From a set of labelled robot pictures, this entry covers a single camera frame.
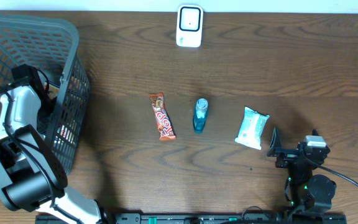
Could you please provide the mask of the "red chocolate bar wrapper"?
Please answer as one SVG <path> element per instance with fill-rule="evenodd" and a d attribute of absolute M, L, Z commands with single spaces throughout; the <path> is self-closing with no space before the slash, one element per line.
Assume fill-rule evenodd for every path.
<path fill-rule="evenodd" d="M 172 122 L 170 121 L 169 115 L 166 111 L 164 94 L 151 93 L 149 99 L 154 111 L 154 117 L 156 120 L 157 130 L 160 135 L 160 141 L 171 141 L 175 140 L 176 134 L 173 130 Z"/>

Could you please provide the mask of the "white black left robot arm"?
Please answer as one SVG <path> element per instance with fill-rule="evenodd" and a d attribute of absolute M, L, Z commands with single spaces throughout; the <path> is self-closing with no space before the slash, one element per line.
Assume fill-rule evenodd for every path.
<path fill-rule="evenodd" d="M 11 211 L 48 213 L 66 223 L 107 223 L 97 201 L 68 185 L 67 174 L 37 131 L 41 100 L 30 86 L 0 97 L 0 200 Z"/>

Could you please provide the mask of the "teal mouthwash bottle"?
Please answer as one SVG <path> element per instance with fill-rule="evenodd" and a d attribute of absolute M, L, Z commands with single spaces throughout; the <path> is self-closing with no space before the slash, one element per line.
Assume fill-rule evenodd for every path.
<path fill-rule="evenodd" d="M 195 104 L 193 115 L 193 129 L 196 133 L 202 133 L 208 117 L 208 101 L 200 98 Z"/>

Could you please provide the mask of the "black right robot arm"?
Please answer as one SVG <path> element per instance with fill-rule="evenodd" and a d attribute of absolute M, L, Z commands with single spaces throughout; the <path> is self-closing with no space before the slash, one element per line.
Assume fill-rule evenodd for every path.
<path fill-rule="evenodd" d="M 279 130 L 273 129 L 267 156 L 277 159 L 275 167 L 288 170 L 285 197 L 291 207 L 284 212 L 287 220 L 294 216 L 321 217 L 331 209 L 336 183 L 325 175 L 313 174 L 329 153 L 326 141 L 315 129 L 295 149 L 285 149 Z"/>

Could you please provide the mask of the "yellow snack bag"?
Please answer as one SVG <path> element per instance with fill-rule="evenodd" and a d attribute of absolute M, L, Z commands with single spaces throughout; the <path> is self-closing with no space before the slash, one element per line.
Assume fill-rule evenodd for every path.
<path fill-rule="evenodd" d="M 54 98 L 56 98 L 58 96 L 59 91 L 60 91 L 59 86 L 49 84 L 47 95 L 51 100 L 53 100 Z"/>

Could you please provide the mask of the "white teal wipes pack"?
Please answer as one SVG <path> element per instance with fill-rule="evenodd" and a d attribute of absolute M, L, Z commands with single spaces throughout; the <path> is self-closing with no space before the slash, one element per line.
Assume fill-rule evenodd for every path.
<path fill-rule="evenodd" d="M 260 114 L 249 107 L 245 107 L 244 118 L 234 141 L 244 146 L 261 150 L 261 136 L 269 117 L 269 115 Z"/>

